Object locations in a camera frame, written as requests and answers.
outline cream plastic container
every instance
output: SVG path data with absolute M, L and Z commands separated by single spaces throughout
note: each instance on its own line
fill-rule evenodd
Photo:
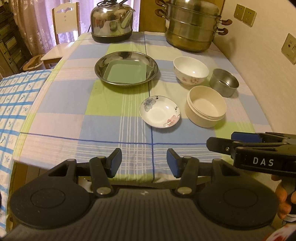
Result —
M 215 90 L 206 86 L 195 86 L 187 95 L 185 113 L 200 127 L 214 127 L 223 119 L 227 110 L 224 98 Z

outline wall socket panel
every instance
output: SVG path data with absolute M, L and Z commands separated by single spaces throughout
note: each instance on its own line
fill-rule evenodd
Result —
M 255 21 L 256 15 L 257 13 L 254 10 L 246 7 L 246 10 L 244 11 L 244 16 L 242 17 L 242 21 L 252 27 Z
M 296 38 L 294 38 L 292 34 L 288 34 L 281 52 L 292 64 L 296 64 Z
M 244 16 L 244 11 L 246 7 L 237 4 L 237 7 L 234 12 L 234 17 L 237 18 L 238 20 L 242 20 L 242 17 Z

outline hand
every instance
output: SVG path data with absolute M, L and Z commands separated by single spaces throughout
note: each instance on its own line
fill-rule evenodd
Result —
M 271 175 L 271 179 L 273 181 L 279 181 L 279 180 L 281 180 L 281 177 Z M 275 194 L 277 195 L 277 197 L 279 199 L 278 216 L 280 219 L 284 219 L 287 216 L 287 214 L 289 214 L 291 212 L 292 206 L 289 204 L 289 202 L 287 202 L 288 194 L 287 194 L 286 190 L 283 188 L 281 183 L 277 186 Z M 296 204 L 296 191 L 291 196 L 291 202 Z

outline white porcelain bowl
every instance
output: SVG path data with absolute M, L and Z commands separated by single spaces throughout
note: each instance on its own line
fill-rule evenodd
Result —
M 164 96 L 150 96 L 140 105 L 140 115 L 150 126 L 168 128 L 180 119 L 180 110 L 175 102 Z
M 206 86 L 193 87 L 185 105 L 187 117 L 196 125 L 209 128 L 223 119 L 227 110 L 224 98 Z
M 197 59 L 182 56 L 173 63 L 175 75 L 185 85 L 198 85 L 209 75 L 207 66 Z

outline curtain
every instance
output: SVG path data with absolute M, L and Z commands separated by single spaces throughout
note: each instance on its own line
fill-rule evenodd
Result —
M 90 13 L 100 0 L 10 0 L 14 19 L 32 56 L 45 54 L 56 45 L 52 22 L 52 9 L 66 2 L 80 3 L 81 33 L 90 25 Z M 136 12 L 133 19 L 133 30 L 139 29 L 140 0 L 128 0 L 125 4 Z M 60 43 L 77 39 L 77 31 L 59 34 Z

